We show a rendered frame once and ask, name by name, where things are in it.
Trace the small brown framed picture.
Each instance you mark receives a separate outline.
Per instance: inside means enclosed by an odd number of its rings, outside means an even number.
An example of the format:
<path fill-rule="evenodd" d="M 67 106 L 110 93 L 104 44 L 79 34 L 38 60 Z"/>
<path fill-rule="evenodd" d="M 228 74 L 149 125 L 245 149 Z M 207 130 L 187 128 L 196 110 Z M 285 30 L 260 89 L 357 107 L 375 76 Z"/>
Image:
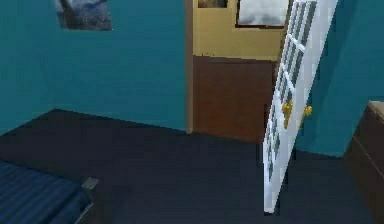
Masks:
<path fill-rule="evenodd" d="M 198 0 L 198 8 L 227 8 L 228 0 Z"/>

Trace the dark framed cloudy picture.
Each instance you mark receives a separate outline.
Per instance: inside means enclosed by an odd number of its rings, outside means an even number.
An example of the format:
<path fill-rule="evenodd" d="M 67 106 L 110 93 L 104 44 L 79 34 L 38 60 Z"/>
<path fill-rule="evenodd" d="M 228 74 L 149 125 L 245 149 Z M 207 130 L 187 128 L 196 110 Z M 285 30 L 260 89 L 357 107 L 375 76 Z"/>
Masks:
<path fill-rule="evenodd" d="M 239 28 L 283 28 L 290 0 L 238 0 Z"/>

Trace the white glazed room door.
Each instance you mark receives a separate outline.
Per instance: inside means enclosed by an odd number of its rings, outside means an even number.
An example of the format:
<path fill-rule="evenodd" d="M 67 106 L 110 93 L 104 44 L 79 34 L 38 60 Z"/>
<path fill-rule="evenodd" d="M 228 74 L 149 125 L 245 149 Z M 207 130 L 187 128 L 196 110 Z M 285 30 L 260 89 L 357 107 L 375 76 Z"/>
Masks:
<path fill-rule="evenodd" d="M 264 211 L 273 213 L 338 0 L 293 0 L 262 146 Z M 282 105 L 293 101 L 284 128 Z"/>

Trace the blue striped bed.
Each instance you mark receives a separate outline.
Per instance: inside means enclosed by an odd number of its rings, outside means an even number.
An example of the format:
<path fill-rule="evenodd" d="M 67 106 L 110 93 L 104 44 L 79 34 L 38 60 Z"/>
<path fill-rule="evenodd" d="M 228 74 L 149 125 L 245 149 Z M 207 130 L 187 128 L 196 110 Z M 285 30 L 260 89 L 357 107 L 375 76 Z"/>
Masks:
<path fill-rule="evenodd" d="M 0 224 L 79 224 L 93 205 L 80 183 L 0 160 Z"/>

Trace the dark brown chest of drawers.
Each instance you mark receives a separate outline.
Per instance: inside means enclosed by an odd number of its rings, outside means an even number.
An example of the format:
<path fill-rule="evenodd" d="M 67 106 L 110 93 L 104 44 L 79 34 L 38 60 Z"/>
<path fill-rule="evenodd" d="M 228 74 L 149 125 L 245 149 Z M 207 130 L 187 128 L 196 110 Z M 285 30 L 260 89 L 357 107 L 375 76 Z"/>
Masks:
<path fill-rule="evenodd" d="M 375 224 L 384 224 L 384 101 L 369 101 L 344 160 Z"/>

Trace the blue grey wall picture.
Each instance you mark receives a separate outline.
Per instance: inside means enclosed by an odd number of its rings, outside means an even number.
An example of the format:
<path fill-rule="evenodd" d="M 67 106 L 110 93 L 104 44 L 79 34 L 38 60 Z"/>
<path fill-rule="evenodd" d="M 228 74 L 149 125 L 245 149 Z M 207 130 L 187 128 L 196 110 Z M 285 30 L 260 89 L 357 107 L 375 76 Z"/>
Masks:
<path fill-rule="evenodd" d="M 61 28 L 111 31 L 108 0 L 53 0 Z"/>

